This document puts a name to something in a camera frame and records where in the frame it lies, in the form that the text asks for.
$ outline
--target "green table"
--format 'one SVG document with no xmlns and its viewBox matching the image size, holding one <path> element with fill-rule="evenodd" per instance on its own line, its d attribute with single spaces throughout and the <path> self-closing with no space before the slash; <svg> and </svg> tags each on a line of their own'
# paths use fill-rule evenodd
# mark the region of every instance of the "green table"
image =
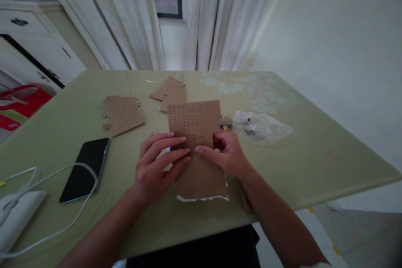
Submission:
<svg viewBox="0 0 402 268">
<path fill-rule="evenodd" d="M 302 209 L 400 180 L 401 174 L 361 141 L 271 72 L 86 71 L 0 145 L 1 178 L 38 166 L 40 177 L 75 161 L 81 145 L 108 137 L 103 99 L 131 96 L 146 121 L 112 138 L 100 187 L 82 216 L 66 233 L 2 267 L 55 266 L 106 214 L 135 178 L 139 145 L 152 132 L 167 132 L 166 114 L 148 95 L 169 74 L 187 83 L 187 101 L 219 99 L 221 112 L 268 114 L 294 128 L 270 147 L 241 140 L 246 156 L 265 180 L 294 209 Z M 67 226 L 83 200 L 59 204 L 69 171 L 43 183 L 49 194 L 14 247 L 15 250 Z M 14 193 L 30 175 L 13 180 L 1 197 Z M 182 203 L 175 188 L 140 217 L 120 253 L 121 258 L 147 253 L 256 221 L 243 209 L 235 179 L 227 177 L 230 202 L 222 199 Z"/>
</svg>

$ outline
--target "red object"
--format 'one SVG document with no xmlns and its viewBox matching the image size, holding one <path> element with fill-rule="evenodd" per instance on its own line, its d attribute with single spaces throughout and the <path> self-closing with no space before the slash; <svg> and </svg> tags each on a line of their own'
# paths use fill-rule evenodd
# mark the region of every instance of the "red object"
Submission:
<svg viewBox="0 0 402 268">
<path fill-rule="evenodd" d="M 14 131 L 20 125 L 20 123 L 0 114 L 0 128 L 3 128 L 7 131 Z"/>
<path fill-rule="evenodd" d="M 46 104 L 52 97 L 43 91 L 41 88 L 34 85 L 25 85 L 9 91 L 0 93 L 0 100 L 12 101 L 11 104 L 0 106 L 1 111 L 14 110 L 25 117 L 31 117 L 36 111 L 38 111 L 44 104 Z M 13 131 L 18 126 L 13 124 L 21 124 L 6 117 L 0 115 L 0 127 L 9 131 Z"/>
</svg>

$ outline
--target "black phone screen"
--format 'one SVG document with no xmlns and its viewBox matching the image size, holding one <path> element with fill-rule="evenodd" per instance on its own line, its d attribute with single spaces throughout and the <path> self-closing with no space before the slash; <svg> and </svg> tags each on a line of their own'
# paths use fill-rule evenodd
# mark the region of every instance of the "black phone screen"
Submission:
<svg viewBox="0 0 402 268">
<path fill-rule="evenodd" d="M 84 143 L 75 162 L 89 165 L 100 178 L 109 142 L 109 138 L 103 138 Z M 75 165 L 60 196 L 60 203 L 88 196 L 94 184 L 91 173 L 85 167 Z"/>
</svg>

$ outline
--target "charging cable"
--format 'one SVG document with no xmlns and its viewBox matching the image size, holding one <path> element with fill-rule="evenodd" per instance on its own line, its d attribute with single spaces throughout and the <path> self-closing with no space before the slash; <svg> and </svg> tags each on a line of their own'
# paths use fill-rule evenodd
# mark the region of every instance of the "charging cable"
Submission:
<svg viewBox="0 0 402 268">
<path fill-rule="evenodd" d="M 86 168 L 86 169 L 91 173 L 92 177 L 95 179 L 95 184 L 93 185 L 93 188 L 92 188 L 91 192 L 89 193 L 89 195 L 88 195 L 88 197 L 86 198 L 84 204 L 82 205 L 80 211 L 78 212 L 78 214 L 77 214 L 77 216 L 75 217 L 75 219 L 71 222 L 71 224 L 68 225 L 68 226 L 67 226 L 66 228 L 64 228 L 64 229 L 62 229 L 62 230 L 60 230 L 60 231 L 58 231 L 58 232 L 53 233 L 52 235 L 49 235 L 49 236 L 47 236 L 47 237 L 44 237 L 43 239 L 37 241 L 36 243 L 33 243 L 32 245 L 28 246 L 27 248 L 25 248 L 25 249 L 23 249 L 23 250 L 21 250 L 21 251 L 18 251 L 18 252 L 15 252 L 15 253 L 0 253 L 0 258 L 15 258 L 15 257 L 17 257 L 17 256 L 19 256 L 19 255 L 22 255 L 23 253 L 26 253 L 28 250 L 34 248 L 35 246 L 37 246 L 37 245 L 39 245 L 39 244 L 41 244 L 41 243 L 43 243 L 43 242 L 45 242 L 45 241 L 47 241 L 47 240 L 49 240 L 49 239 L 51 239 L 51 238 L 54 238 L 55 236 L 58 236 L 59 234 L 65 232 L 65 231 L 68 230 L 71 226 L 73 226 L 74 223 L 75 223 L 75 222 L 78 220 L 78 218 L 81 216 L 81 213 L 82 213 L 82 211 L 84 210 L 85 206 L 87 205 L 87 202 L 88 202 L 89 198 L 92 196 L 92 193 L 93 193 L 94 190 L 96 189 L 96 186 L 98 185 L 98 177 L 97 177 L 97 175 L 95 174 L 95 172 L 92 170 L 92 168 L 90 168 L 90 166 L 88 166 L 88 165 L 85 164 L 85 163 L 77 162 L 77 163 L 74 163 L 74 164 L 71 164 L 71 165 L 68 165 L 68 166 L 62 168 L 62 169 L 60 169 L 60 170 L 54 172 L 53 174 L 50 174 L 49 176 L 43 178 L 42 180 L 36 182 L 36 183 L 33 184 L 33 185 L 31 185 L 31 183 L 32 183 L 32 180 L 34 179 L 34 176 L 36 175 L 36 172 L 37 172 L 37 168 L 36 168 L 36 167 L 31 167 L 30 169 L 27 169 L 27 170 L 25 170 L 25 171 L 23 171 L 23 172 L 17 173 L 17 174 L 15 174 L 15 175 L 13 175 L 13 176 L 10 176 L 10 177 L 8 177 L 8 178 L 6 178 L 6 179 L 0 181 L 0 183 L 4 183 L 5 181 L 7 181 L 7 180 L 9 180 L 9 179 L 12 179 L 12 178 L 14 178 L 14 177 L 16 177 L 16 176 L 19 176 L 19 175 L 22 175 L 22 174 L 25 174 L 25 173 L 27 173 L 27 172 L 29 172 L 29 171 L 31 171 L 31 170 L 33 170 L 33 172 L 34 172 L 33 175 L 32 175 L 32 177 L 31 177 L 31 179 L 19 189 L 19 191 L 18 191 L 18 193 L 17 193 L 17 196 L 16 196 L 12 201 L 10 201 L 9 203 L 7 203 L 6 206 L 3 208 L 2 213 L 1 213 L 2 215 L 0 216 L 0 227 L 1 227 L 1 225 L 4 223 L 4 221 L 7 219 L 8 215 L 10 214 L 11 209 L 18 203 L 18 200 L 19 200 L 23 195 L 25 195 L 25 194 L 26 194 L 27 192 L 29 192 L 31 189 L 37 187 L 39 184 L 45 182 L 45 181 L 48 180 L 49 178 L 51 178 L 51 177 L 57 175 L 58 173 L 60 173 L 60 172 L 62 172 L 62 171 L 64 171 L 64 170 L 66 170 L 66 169 L 68 169 L 68 168 L 70 168 L 70 167 L 73 167 L 73 166 L 75 166 L 75 165 L 80 165 L 80 166 Z"/>
</svg>

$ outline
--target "white cabinet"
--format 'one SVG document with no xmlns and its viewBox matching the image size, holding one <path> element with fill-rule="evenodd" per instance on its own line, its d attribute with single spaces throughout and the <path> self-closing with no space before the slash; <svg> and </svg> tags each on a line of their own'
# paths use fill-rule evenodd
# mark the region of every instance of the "white cabinet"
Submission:
<svg viewBox="0 0 402 268">
<path fill-rule="evenodd" d="M 36 3 L 0 0 L 0 35 L 0 70 L 16 81 L 40 80 L 59 91 L 86 70 Z M 24 64 L 17 66 L 16 60 Z"/>
<path fill-rule="evenodd" d="M 76 70 L 70 54 L 54 37 L 14 34 L 12 38 L 64 85 L 80 74 L 80 71 Z"/>
<path fill-rule="evenodd" d="M 47 88 L 46 90 L 61 90 L 4 38 L 0 38 L 0 69 L 22 85 L 38 84 L 41 88 Z"/>
</svg>

